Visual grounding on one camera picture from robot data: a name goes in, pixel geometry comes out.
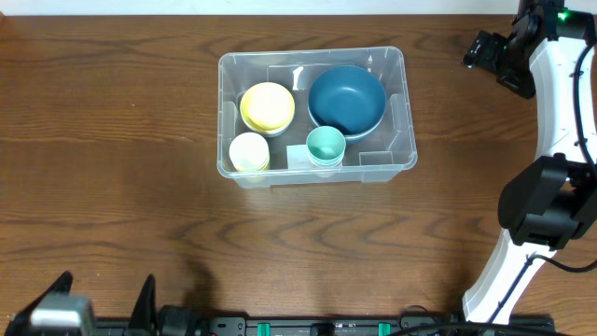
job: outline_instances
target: green light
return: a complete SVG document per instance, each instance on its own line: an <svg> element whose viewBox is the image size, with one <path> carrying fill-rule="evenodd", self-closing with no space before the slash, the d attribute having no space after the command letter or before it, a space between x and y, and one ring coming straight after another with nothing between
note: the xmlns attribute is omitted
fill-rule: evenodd
<svg viewBox="0 0 597 336"><path fill-rule="evenodd" d="M568 12L560 12L560 13L558 13L558 19L560 19L562 21L566 21L566 18L568 18Z"/></svg>

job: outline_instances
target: clear plastic bin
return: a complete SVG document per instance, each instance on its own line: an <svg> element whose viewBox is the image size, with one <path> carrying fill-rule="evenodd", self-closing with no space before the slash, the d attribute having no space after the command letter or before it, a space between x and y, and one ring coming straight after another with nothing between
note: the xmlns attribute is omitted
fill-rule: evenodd
<svg viewBox="0 0 597 336"><path fill-rule="evenodd" d="M380 79L387 99L383 120L372 134L347 146L341 166L312 167L304 161L306 152L297 146L305 145L314 127L307 110L309 89L321 73L345 64L360 66ZM229 53L220 59L218 72L217 170L243 188L387 182L417 162L404 57L395 47ZM266 81L281 84L292 93L295 117L282 135L267 138L270 170L237 172L229 158L230 143L237 135L250 132L238 106L249 88Z"/></svg>

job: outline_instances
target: wood grain surface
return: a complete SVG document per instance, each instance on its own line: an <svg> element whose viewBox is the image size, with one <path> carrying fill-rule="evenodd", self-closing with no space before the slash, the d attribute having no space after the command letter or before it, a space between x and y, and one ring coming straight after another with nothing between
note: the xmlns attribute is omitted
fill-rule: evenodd
<svg viewBox="0 0 597 336"><path fill-rule="evenodd" d="M508 17L6 17L0 24L0 329L60 273L97 315L397 315L460 307L532 161L536 105L460 65ZM387 184L240 189L215 168L231 51L397 46L419 162ZM557 259L597 258L595 229ZM539 271L516 312L597 330L597 273Z"/></svg>

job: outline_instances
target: green cup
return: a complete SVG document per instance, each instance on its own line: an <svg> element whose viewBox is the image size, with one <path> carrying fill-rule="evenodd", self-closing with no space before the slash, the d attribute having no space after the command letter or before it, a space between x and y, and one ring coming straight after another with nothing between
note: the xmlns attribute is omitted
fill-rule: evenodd
<svg viewBox="0 0 597 336"><path fill-rule="evenodd" d="M342 132L330 126L321 126L307 136L309 160L318 167L333 167L342 162L346 139Z"/></svg>

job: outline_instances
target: white backdrop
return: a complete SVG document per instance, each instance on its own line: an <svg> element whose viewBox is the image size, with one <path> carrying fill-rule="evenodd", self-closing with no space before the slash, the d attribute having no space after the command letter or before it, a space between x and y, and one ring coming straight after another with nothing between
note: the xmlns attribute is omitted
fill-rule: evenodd
<svg viewBox="0 0 597 336"><path fill-rule="evenodd" d="M0 0L6 15L514 14L519 0ZM597 0L567 0L597 13Z"/></svg>

